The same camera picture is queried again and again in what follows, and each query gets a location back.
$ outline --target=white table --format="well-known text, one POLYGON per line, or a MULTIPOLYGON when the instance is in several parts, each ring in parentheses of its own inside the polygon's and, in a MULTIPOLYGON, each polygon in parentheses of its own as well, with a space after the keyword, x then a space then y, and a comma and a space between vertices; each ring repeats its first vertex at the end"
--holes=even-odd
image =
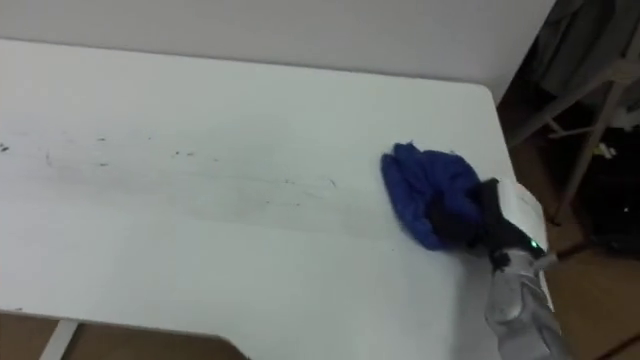
POLYGON ((0 310, 252 358, 497 359, 485 260, 429 252, 394 142, 513 178, 481 86, 0 40, 0 310))

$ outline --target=brown floor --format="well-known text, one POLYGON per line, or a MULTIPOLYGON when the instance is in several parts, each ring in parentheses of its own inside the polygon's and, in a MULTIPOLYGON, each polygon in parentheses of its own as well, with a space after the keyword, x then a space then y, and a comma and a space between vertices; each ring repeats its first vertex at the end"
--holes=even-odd
MULTIPOLYGON (((511 154, 519 181, 548 209, 556 196, 532 146, 511 154)), ((572 216, 562 227, 548 226, 551 247, 562 249, 582 240, 572 216)), ((577 360, 592 360, 640 331, 640 262, 614 260, 589 252, 547 272, 557 317, 577 360)), ((35 360, 55 323, 0 315, 0 359, 35 360)), ((220 339, 169 335, 141 330, 85 325, 67 360, 242 359, 220 339)), ((636 344, 614 360, 640 359, 636 344)))

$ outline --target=metal frame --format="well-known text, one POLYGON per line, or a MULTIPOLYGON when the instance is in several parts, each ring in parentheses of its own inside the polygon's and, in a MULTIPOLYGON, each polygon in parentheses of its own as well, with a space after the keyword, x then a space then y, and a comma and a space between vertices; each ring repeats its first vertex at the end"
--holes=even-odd
POLYGON ((553 213, 553 222, 560 223, 560 219, 564 216, 566 209, 569 207, 569 204, 578 191, 578 187, 580 186, 580 183, 587 172, 587 168, 589 167, 589 163, 591 162, 593 150, 598 146, 600 139, 602 138, 602 134, 604 134, 604 131, 611 123, 622 93, 627 86, 635 80, 640 79, 640 61, 638 60, 639 53, 640 23, 636 26, 636 31, 631 38, 630 45, 623 58, 614 61, 609 66, 606 66, 583 86, 578 87, 577 89, 570 91, 567 95, 556 99, 542 109, 542 111, 531 117, 513 134, 507 135, 507 145, 511 148, 522 143, 531 136, 531 134, 544 125, 550 125, 555 131, 554 134, 549 136, 550 138, 560 138, 563 136, 589 132, 589 136, 583 143, 578 159, 576 160, 571 172, 569 182, 561 195, 560 204, 553 213), (612 85, 607 92, 604 105, 592 126, 565 131, 553 120, 555 116, 576 103, 592 90, 609 82, 611 82, 612 85))

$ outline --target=blue cloth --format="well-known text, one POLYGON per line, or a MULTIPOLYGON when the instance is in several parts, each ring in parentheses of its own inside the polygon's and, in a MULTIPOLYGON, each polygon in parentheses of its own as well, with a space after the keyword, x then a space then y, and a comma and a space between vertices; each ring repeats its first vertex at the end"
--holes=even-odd
POLYGON ((478 206, 467 196, 480 183, 459 155, 420 151, 412 143, 395 144, 381 159, 382 176, 393 210, 411 235, 429 250, 447 248, 426 218, 431 202, 442 196, 444 207, 471 223, 481 222, 478 206))

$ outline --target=gray robot arm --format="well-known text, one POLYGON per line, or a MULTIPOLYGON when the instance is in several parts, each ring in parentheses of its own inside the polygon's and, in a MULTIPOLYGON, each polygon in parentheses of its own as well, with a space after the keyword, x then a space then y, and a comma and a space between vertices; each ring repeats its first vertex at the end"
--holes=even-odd
POLYGON ((504 256, 509 264, 494 271, 485 311, 502 360, 571 359, 533 257, 520 249, 504 256))
POLYGON ((539 272, 548 259, 542 208, 511 181, 481 185, 485 235, 493 277, 485 319, 498 337, 502 360, 571 359, 539 272))

